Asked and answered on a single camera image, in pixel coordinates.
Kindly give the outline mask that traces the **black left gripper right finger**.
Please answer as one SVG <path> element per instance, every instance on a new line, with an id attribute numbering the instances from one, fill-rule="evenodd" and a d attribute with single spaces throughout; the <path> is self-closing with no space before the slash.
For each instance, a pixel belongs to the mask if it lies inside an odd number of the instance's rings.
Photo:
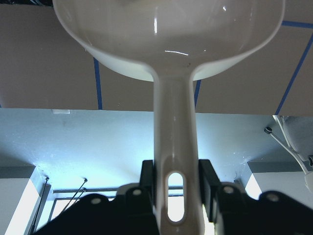
<path id="1" fill-rule="evenodd" d="M 214 231 L 211 235 L 217 235 L 216 219 L 214 213 L 216 212 L 216 206 L 214 205 L 214 198 L 216 196 L 217 189 L 221 185 L 221 182 L 209 160 L 199 160 L 199 178 L 200 178 L 200 190 L 201 190 L 201 202 L 206 212 L 206 222 L 214 227 Z"/>

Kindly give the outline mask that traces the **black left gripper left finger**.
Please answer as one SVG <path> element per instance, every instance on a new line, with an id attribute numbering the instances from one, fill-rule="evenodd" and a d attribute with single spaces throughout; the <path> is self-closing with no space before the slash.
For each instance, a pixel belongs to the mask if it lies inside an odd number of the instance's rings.
<path id="1" fill-rule="evenodd" d="M 142 162 L 139 185 L 143 189 L 141 197 L 142 208 L 140 212 L 140 222 L 146 235 L 158 235 L 159 229 L 154 213 L 155 205 L 155 186 L 154 186 L 154 163 L 153 160 Z"/>

